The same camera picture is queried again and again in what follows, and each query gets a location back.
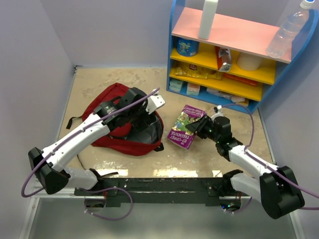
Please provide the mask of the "red backpack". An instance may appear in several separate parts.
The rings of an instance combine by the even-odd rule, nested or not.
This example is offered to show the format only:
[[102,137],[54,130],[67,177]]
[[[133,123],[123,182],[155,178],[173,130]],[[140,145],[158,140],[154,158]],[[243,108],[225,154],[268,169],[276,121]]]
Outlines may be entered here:
[[[79,118],[86,120],[89,114],[101,103],[124,96],[128,89],[129,87],[120,83],[108,86],[89,104]],[[132,124],[127,123],[109,135],[99,138],[92,143],[92,146],[110,148],[130,156],[144,156],[152,151],[163,151],[164,145],[161,142],[164,129],[163,121],[157,112],[154,112],[153,116],[156,117],[156,121],[141,132],[138,132]]]

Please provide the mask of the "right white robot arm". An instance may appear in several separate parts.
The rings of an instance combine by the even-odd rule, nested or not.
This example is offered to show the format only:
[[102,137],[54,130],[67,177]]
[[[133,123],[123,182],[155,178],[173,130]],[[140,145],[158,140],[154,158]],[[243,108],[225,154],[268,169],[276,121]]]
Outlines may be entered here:
[[204,116],[186,125],[186,128],[202,139],[213,140],[220,156],[242,167],[223,175],[222,184],[217,188],[221,196],[244,193],[259,201],[272,219],[305,205],[292,169],[268,164],[247,150],[242,142],[233,137],[228,118]]

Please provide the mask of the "purple spine book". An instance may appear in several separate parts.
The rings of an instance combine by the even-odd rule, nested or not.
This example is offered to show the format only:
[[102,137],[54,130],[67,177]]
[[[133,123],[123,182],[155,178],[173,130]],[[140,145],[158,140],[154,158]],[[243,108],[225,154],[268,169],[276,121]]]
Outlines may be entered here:
[[188,124],[198,121],[206,115],[206,111],[185,105],[171,128],[167,138],[172,143],[184,149],[189,149],[195,135],[186,128]]

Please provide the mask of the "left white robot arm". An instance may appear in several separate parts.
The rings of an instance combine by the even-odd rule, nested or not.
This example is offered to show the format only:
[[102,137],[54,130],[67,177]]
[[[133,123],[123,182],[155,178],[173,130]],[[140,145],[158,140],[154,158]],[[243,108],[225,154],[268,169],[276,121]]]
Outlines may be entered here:
[[94,169],[72,169],[68,163],[87,146],[131,122],[147,120],[165,104],[159,89],[146,95],[129,88],[122,97],[102,102],[78,127],[52,145],[28,152],[32,175],[48,195],[65,187],[87,190],[91,195],[103,191],[102,177]]

